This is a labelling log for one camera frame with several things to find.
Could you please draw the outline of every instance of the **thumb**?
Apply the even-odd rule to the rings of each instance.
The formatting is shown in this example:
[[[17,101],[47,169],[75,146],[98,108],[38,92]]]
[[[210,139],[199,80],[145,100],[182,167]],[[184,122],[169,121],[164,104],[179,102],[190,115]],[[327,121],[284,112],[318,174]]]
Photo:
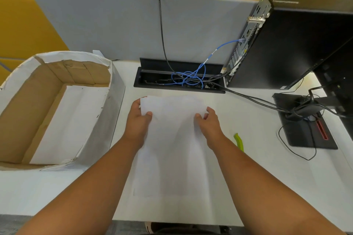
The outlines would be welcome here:
[[[201,114],[199,114],[199,113],[195,114],[194,118],[195,118],[195,120],[197,121],[198,124],[200,124],[201,121],[203,120]]]
[[[152,112],[147,112],[144,116],[147,119],[148,123],[152,120],[152,115]]]

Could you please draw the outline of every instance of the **white desk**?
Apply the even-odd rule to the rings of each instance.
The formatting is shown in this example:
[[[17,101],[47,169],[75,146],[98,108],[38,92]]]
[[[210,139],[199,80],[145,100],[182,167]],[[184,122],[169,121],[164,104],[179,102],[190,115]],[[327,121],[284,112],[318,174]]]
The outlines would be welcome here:
[[[308,162],[289,152],[278,140],[276,132],[281,122],[276,111],[231,93],[134,88],[139,63],[117,61],[115,65],[125,82],[126,91],[112,143],[121,137],[130,105],[135,99],[146,95],[196,95],[215,109],[226,136],[234,140],[233,134],[239,133],[245,153],[339,228],[353,231],[353,171],[348,164],[353,161],[353,142],[338,117],[329,112],[324,115],[339,149],[318,149],[316,157]],[[315,75],[309,74],[297,93],[307,94],[308,88],[318,85]],[[274,91],[241,89],[239,92],[272,101]],[[314,149],[293,150],[306,157],[314,153]],[[212,151],[208,151],[207,157],[213,178],[209,197],[136,197],[132,193],[133,164],[113,219],[242,225]],[[0,214],[34,215],[80,174],[79,171],[2,171]]]

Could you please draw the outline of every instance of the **person's right arm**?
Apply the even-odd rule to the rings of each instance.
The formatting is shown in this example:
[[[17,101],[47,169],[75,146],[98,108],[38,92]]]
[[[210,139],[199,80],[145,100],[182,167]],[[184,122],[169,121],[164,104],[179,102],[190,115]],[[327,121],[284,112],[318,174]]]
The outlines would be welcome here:
[[[222,132],[215,111],[195,115],[215,153],[236,210],[254,235],[343,235],[302,197],[238,149]]]

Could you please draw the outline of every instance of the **green handle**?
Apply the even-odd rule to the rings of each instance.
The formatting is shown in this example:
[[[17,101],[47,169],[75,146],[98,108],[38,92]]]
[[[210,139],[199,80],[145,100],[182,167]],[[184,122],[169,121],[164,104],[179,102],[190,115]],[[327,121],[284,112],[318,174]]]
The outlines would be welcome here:
[[[241,140],[240,136],[238,135],[238,133],[234,134],[234,139],[236,140],[236,145],[237,147],[244,152],[244,146],[243,146],[243,141]]]

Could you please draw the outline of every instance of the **person's left hand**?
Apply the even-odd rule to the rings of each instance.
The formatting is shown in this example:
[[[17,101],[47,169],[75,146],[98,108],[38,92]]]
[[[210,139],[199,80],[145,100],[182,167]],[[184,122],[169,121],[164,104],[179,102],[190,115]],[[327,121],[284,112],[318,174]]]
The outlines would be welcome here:
[[[125,132],[121,137],[132,143],[136,143],[138,149],[144,143],[148,125],[152,120],[152,112],[147,112],[144,116],[141,115],[140,104],[140,99],[132,103],[129,115],[127,116]]]

